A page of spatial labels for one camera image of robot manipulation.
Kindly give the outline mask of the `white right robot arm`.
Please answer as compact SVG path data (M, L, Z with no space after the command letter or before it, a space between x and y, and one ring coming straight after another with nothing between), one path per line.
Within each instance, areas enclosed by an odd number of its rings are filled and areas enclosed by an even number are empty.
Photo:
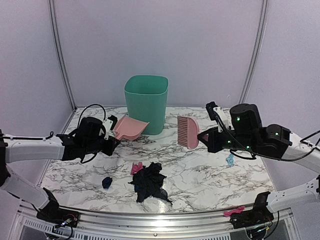
M259 110L255 104L242 103L233 106L227 117L215 102L205 106L208 116L217 123L198 134L197 138L207 147L209 153L229 150L231 154L245 151L249 160L262 157L279 162L295 163L315 172L320 171L319 143L311 143L308 137L301 138L290 129L278 124L262 125ZM283 191L261 193L256 204L248 212L247 219L258 224L271 213L308 203L320 201L320 178Z

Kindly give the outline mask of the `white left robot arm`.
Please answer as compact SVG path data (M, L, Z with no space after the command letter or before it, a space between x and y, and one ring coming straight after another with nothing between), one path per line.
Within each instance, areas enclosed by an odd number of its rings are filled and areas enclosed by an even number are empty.
M95 158L98 153L111 156L119 140L109 135L118 119L111 115L101 121L84 117L69 134L50 133L47 137L0 135L0 188L25 200L42 212L53 223L63 219L63 211L53 194L40 188L9 168L10 163L29 160L72 161L86 163L86 156Z

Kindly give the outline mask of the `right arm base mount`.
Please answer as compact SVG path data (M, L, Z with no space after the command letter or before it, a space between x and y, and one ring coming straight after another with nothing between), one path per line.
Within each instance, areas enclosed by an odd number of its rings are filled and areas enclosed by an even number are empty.
M269 191L259 193L255 198L251 210L244 210L241 213L232 213L229 222L233 225L233 228L246 228L273 221L274 216L267 209L267 198L270 194Z

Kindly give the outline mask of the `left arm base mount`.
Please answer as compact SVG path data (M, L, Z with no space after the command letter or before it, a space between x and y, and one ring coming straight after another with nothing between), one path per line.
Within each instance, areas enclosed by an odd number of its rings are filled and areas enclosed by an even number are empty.
M60 208L60 205L54 195L46 188L43 188L43 190L48 195L49 203L44 208L38 208L36 210L36 217L40 220L51 222L62 227L68 225L76 228L80 213Z

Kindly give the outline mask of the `pink hand brush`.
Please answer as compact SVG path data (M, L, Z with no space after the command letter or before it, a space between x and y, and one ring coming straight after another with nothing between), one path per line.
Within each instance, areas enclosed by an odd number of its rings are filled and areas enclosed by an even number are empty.
M198 144L200 128L198 122L189 116L177 117L177 143L189 150L195 149Z

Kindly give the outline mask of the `pink plastic dustpan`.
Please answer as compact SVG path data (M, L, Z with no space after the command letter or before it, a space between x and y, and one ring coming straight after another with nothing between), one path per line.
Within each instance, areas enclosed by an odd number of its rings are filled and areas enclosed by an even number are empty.
M113 131L115 132L115 138L117 140L136 140L149 122L140 121L128 116L123 116L115 125Z

